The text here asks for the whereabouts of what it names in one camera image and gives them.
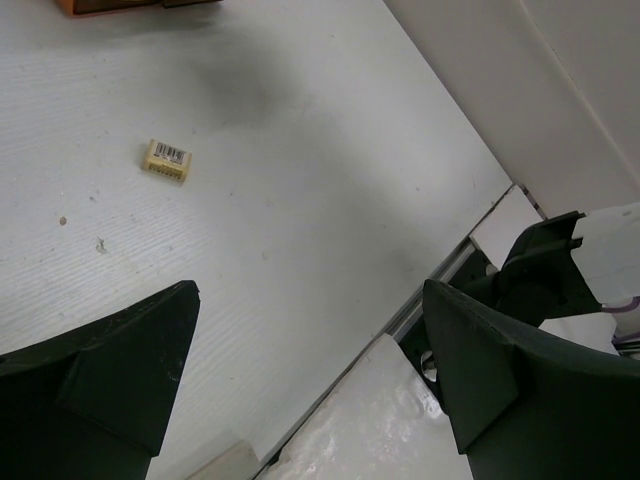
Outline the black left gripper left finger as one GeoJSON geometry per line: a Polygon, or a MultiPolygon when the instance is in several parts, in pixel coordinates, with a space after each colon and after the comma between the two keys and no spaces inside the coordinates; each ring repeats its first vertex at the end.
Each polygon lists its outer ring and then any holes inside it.
{"type": "Polygon", "coordinates": [[[182,280],[1,356],[4,479],[143,479],[160,453],[200,310],[182,280]]]}

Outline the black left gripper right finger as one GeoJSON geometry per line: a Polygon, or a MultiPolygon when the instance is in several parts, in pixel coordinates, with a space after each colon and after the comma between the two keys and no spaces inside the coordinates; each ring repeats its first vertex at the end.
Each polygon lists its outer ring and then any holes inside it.
{"type": "Polygon", "coordinates": [[[476,479],[636,479],[639,363],[564,340],[428,280],[441,403],[476,479]]]}

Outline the grey rectangular eraser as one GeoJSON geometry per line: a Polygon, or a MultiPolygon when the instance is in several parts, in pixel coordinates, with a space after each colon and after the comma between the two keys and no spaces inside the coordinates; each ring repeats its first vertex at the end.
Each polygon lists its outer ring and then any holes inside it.
{"type": "Polygon", "coordinates": [[[261,463],[251,443],[240,440],[188,477],[188,480],[248,480],[261,463]]]}

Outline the small yellow eraser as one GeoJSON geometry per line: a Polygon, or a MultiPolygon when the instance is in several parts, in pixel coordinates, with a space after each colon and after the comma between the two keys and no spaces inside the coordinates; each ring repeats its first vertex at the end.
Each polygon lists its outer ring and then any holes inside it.
{"type": "Polygon", "coordinates": [[[191,163],[191,152],[151,139],[143,155],[141,169],[183,184],[191,163]]]}

